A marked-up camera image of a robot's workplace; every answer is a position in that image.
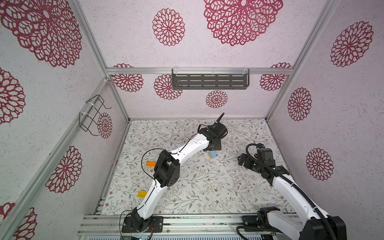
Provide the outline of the light blue wood block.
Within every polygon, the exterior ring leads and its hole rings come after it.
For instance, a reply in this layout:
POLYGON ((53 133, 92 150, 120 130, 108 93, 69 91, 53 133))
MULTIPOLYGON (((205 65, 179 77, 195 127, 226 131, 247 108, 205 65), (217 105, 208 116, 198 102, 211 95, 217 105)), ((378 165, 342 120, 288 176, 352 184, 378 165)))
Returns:
POLYGON ((217 157, 217 154, 215 151, 210 151, 210 159, 214 159, 217 157))

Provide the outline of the orange wood block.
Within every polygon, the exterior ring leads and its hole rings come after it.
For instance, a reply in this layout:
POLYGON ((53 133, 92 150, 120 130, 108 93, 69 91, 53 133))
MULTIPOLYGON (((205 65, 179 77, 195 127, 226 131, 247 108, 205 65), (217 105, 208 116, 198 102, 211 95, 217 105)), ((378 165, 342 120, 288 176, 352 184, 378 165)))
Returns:
POLYGON ((157 164, 156 162, 146 162, 147 167, 155 167, 156 164, 157 164))

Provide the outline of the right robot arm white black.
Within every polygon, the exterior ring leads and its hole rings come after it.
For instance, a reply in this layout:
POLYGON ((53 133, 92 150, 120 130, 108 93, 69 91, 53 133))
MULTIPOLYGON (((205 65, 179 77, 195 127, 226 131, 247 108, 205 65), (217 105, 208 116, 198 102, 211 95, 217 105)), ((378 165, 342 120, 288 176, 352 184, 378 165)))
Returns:
POLYGON ((265 207, 256 215, 243 217, 236 228, 247 232, 284 234, 292 240, 345 240, 347 227, 338 216, 331 216, 319 207, 294 181, 288 170, 277 166, 273 151, 263 144, 249 144, 238 156, 238 164, 260 174, 293 207, 297 217, 285 214, 278 207, 265 207))

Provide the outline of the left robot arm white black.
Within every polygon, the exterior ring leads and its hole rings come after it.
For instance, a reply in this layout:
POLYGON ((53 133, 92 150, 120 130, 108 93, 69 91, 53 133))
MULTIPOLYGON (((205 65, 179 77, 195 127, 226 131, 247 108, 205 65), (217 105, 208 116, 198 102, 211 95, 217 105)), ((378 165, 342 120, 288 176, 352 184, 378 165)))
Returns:
POLYGON ((144 232, 150 224, 155 207, 167 188, 176 184, 183 163, 200 151, 219 151, 221 139, 228 129, 217 119, 212 125, 198 127, 198 132, 181 147, 167 151, 162 149, 154 168, 152 184, 142 203, 134 208, 129 220, 132 230, 144 232))

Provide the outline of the yellow wood block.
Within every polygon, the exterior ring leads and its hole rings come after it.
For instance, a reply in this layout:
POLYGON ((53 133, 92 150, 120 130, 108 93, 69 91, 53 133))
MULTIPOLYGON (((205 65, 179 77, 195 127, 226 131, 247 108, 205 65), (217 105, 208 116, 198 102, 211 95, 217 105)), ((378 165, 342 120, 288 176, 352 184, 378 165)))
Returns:
POLYGON ((141 190, 138 192, 137 197, 138 198, 145 198, 147 193, 148 193, 147 191, 141 190))

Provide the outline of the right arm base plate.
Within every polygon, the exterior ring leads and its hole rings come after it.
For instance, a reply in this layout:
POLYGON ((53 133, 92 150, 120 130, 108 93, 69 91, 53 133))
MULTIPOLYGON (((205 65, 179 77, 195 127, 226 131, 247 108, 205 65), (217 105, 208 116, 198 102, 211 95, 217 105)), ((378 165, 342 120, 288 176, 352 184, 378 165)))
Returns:
POLYGON ((242 216, 243 226, 245 226, 245 231, 250 232, 254 229, 259 229, 259 217, 258 215, 244 215, 242 216))

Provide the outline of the grey metal wall shelf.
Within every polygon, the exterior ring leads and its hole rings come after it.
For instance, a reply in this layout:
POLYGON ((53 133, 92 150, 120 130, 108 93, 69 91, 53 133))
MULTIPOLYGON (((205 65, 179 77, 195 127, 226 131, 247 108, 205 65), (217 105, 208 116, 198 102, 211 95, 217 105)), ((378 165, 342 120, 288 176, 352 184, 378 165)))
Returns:
POLYGON ((171 83, 175 90, 246 90, 250 85, 250 75, 179 74, 172 69, 171 83))

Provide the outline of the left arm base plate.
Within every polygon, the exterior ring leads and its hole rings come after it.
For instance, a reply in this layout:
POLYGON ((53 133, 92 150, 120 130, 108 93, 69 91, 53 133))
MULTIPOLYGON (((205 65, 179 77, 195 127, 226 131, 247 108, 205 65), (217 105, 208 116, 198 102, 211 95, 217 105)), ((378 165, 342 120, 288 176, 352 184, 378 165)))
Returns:
POLYGON ((122 233, 161 233, 163 222, 163 217, 151 217, 142 221, 127 216, 123 222, 122 233))

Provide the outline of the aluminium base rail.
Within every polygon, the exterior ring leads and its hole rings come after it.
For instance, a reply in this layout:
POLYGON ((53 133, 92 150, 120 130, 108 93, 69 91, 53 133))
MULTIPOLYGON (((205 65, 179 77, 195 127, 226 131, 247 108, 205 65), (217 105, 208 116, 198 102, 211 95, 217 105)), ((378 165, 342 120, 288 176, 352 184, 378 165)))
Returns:
MULTIPOLYGON (((253 214, 185 214, 161 215, 164 218, 160 235, 216 235, 235 234, 243 226, 242 216, 253 214)), ((122 233, 124 217, 119 215, 86 215, 77 236, 144 236, 150 233, 122 233)))

